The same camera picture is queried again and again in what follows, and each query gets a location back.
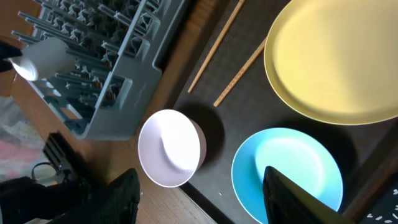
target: chopstick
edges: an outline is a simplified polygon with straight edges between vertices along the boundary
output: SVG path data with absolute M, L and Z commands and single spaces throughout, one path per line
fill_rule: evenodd
M 220 103 L 225 99 L 225 97 L 228 95 L 228 93 L 234 88 L 234 86 L 237 84 L 239 79 L 243 76 L 243 74 L 246 72 L 246 70 L 253 63 L 253 61 L 264 50 L 264 47 L 266 46 L 266 40 L 267 40 L 267 37 L 261 42 L 260 46 L 256 49 L 256 51 L 254 51 L 254 53 L 250 56 L 249 60 L 247 60 L 247 62 L 243 65 L 243 67 L 240 69 L 240 71 L 235 75 L 235 77 L 228 84 L 228 86 L 225 88 L 225 90 L 222 92 L 222 94 L 214 102 L 215 107 L 220 105 Z
M 230 15 L 229 19 L 226 21 L 225 26 L 223 27 L 223 30 L 221 30 L 219 36 L 216 39 L 216 42 L 214 43 L 214 45 L 211 47 L 209 54 L 207 55 L 205 61 L 203 62 L 203 64 L 201 65 L 199 72 L 197 73 L 197 75 L 195 76 L 195 79 L 193 80 L 191 86 L 188 89 L 188 93 L 190 93 L 193 89 L 193 87 L 195 87 L 195 85 L 197 84 L 199 78 L 201 77 L 201 75 L 203 74 L 203 72 L 205 71 L 207 65 L 209 64 L 211 58 L 213 57 L 214 53 L 216 52 L 217 48 L 220 46 L 221 41 L 224 39 L 225 34 L 227 33 L 227 31 L 229 30 L 229 28 L 231 27 L 233 21 L 235 20 L 236 16 L 238 15 L 238 12 L 241 10 L 243 4 L 244 4 L 245 0 L 239 0 L 238 4 L 236 5 L 234 11 L 232 12 L 232 14 Z

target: light blue bowl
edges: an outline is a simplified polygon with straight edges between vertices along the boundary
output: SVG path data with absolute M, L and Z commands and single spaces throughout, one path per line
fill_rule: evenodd
M 268 223 L 262 193 L 266 166 L 275 167 L 333 210 L 340 208 L 343 179 L 325 147 L 300 131 L 271 128 L 248 138 L 232 163 L 235 194 L 243 208 L 259 223 Z

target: black mat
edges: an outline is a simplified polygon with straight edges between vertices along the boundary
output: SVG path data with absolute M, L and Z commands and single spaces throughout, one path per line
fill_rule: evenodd
M 396 145 L 395 119 L 364 126 L 335 126 L 308 119 L 285 105 L 272 90 L 261 55 L 218 108 L 213 107 L 228 83 L 267 35 L 272 22 L 288 0 L 247 0 L 224 41 L 191 94 L 187 93 L 211 46 L 233 11 L 232 0 L 189 75 L 174 108 L 195 120 L 208 141 L 205 164 L 182 187 L 218 222 L 256 223 L 238 202 L 231 183 L 231 165 L 239 146 L 266 128 L 287 127 L 320 141 L 336 159 L 345 182 L 342 212 L 377 168 L 382 155 Z M 218 211 L 211 211 L 214 206 Z

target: gray plastic dish rack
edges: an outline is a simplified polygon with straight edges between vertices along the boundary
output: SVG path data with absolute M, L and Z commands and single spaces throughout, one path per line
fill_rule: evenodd
M 30 82 L 78 139 L 131 138 L 162 76 L 157 63 L 188 0 L 35 0 L 41 19 L 34 37 L 12 33 L 26 44 L 62 39 L 76 69 Z

